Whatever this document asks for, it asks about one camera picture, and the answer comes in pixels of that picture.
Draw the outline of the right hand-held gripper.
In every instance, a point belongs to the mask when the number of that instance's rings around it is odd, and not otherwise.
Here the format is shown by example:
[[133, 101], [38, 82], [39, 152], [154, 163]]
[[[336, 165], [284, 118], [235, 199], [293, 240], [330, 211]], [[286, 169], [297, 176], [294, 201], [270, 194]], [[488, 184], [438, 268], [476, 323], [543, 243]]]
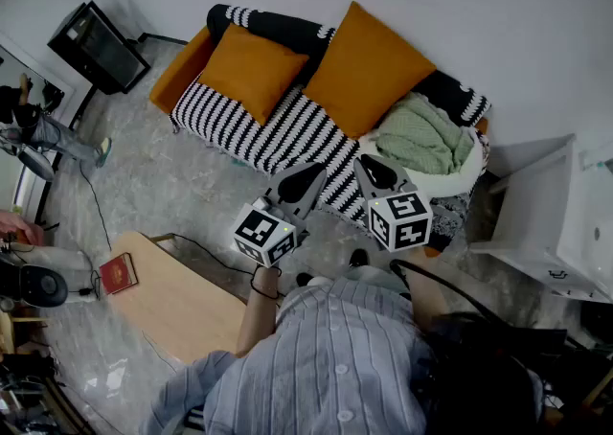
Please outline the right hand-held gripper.
[[353, 170], [362, 195], [370, 199], [368, 228], [378, 243], [389, 252], [426, 245], [433, 212], [406, 170], [391, 159], [370, 154], [356, 158]]

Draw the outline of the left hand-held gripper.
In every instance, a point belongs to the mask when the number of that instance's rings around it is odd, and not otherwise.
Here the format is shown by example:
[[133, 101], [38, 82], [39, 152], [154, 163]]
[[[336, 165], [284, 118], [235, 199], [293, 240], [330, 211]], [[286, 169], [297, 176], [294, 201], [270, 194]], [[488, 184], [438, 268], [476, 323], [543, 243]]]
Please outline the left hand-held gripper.
[[276, 172], [265, 195], [244, 204], [233, 224], [238, 251], [263, 266], [292, 253], [308, 235], [306, 219], [326, 181], [320, 162]]

